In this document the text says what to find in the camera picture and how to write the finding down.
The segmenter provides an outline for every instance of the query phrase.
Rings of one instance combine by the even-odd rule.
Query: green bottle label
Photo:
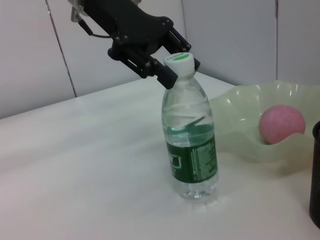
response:
[[[218,170],[215,137],[190,147],[166,143],[172,175],[180,182],[195,184],[212,178]]]

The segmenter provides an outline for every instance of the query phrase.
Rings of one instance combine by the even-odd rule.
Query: black cup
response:
[[[314,149],[309,213],[314,224],[320,228],[320,121],[314,126],[312,134]]]

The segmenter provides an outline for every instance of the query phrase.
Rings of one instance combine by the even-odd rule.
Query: ball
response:
[[[269,144],[277,144],[292,134],[304,134],[306,121],[301,112],[288,105],[276,105],[261,116],[259,132]]]

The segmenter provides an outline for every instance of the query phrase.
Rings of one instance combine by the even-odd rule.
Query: white bottle cap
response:
[[[175,53],[166,57],[164,65],[171,68],[179,77],[195,72],[195,59],[189,52]]]

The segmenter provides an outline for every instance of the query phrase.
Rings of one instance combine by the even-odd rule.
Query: clear plastic bottle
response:
[[[191,53],[170,55],[164,64],[178,75],[162,102],[162,126],[174,188],[187,199],[202,199],[214,192],[218,182],[212,110],[194,77]]]

